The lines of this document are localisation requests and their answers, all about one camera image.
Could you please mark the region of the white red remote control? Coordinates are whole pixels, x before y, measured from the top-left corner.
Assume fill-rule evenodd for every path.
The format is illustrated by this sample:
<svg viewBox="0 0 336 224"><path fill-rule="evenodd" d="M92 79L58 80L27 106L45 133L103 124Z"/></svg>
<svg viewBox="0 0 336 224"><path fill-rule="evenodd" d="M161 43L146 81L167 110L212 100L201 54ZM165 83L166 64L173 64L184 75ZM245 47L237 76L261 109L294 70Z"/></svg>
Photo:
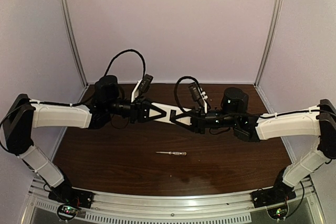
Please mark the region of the white red remote control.
<svg viewBox="0 0 336 224"><path fill-rule="evenodd" d="M164 117L161 117L159 119L154 119L154 121L157 121L157 122L173 124L172 122L170 122L170 111L176 110L177 114L183 113L183 111L177 106L162 104L162 103L155 103L155 102L153 102L152 105L163 110L166 113Z"/></svg>

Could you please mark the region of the clear handle screwdriver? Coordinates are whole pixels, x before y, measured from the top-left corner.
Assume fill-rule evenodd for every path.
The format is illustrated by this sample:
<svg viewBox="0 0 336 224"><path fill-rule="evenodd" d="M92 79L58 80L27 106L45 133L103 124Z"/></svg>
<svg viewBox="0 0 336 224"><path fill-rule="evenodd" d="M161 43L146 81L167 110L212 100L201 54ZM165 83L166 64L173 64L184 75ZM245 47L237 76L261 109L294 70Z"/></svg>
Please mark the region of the clear handle screwdriver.
<svg viewBox="0 0 336 224"><path fill-rule="evenodd" d="M165 152L165 151L156 151L157 154L173 155L173 156L186 156L187 152Z"/></svg>

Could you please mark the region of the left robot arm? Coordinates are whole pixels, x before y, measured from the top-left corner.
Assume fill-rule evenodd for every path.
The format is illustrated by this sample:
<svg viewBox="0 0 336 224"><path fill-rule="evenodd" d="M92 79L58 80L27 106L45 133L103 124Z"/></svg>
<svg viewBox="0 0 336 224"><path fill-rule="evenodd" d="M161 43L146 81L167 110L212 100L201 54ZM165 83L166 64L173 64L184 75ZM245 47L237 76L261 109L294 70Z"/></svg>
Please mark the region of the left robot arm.
<svg viewBox="0 0 336 224"><path fill-rule="evenodd" d="M32 129L76 127L97 130L105 126L113 115L128 118L131 123L154 120L169 123L172 107L142 96L151 80L152 76L146 74L137 82L131 98L126 99L117 77L103 76L95 83L89 104L42 102L20 94L1 121L5 136L1 147L23 160L51 190L62 193L71 190L72 184L66 175L34 144Z"/></svg>

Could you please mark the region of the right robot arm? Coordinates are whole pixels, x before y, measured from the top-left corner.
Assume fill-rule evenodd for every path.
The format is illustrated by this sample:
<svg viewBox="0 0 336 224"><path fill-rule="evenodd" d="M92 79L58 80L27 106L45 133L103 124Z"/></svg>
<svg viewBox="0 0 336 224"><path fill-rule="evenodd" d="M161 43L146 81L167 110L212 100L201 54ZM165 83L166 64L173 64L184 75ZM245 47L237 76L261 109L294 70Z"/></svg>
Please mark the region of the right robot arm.
<svg viewBox="0 0 336 224"><path fill-rule="evenodd" d="M208 109L202 89L194 83L189 88L201 106L187 110L179 105L169 112L169 120L194 133L225 127L245 142L297 135L318 137L308 153L279 172L275 189L292 190L322 164L335 159L335 107L328 99L303 110L255 115L247 113L249 97L239 88L225 89L221 108L214 110Z"/></svg>

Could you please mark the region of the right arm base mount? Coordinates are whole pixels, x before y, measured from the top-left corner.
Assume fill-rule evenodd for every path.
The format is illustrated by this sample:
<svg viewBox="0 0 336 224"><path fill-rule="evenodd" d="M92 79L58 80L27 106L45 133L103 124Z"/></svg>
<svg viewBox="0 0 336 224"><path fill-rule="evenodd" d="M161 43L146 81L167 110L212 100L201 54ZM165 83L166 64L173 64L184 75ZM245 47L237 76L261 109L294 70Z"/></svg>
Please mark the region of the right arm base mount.
<svg viewBox="0 0 336 224"><path fill-rule="evenodd" d="M289 214L288 201L296 198L294 191L284 189L258 189L251 193L254 208L266 207L268 216L273 220L284 220Z"/></svg>

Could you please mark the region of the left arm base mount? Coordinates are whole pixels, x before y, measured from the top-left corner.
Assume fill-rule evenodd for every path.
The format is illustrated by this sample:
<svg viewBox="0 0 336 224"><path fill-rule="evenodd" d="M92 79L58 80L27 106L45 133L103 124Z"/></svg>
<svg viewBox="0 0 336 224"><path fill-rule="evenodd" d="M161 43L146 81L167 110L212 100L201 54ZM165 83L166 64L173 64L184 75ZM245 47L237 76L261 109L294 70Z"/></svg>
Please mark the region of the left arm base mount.
<svg viewBox="0 0 336 224"><path fill-rule="evenodd" d="M61 221L69 222L79 217L86 209L90 209L94 193L81 189L71 189L69 194L57 192L51 189L48 192L48 199L61 203L57 207L56 215Z"/></svg>

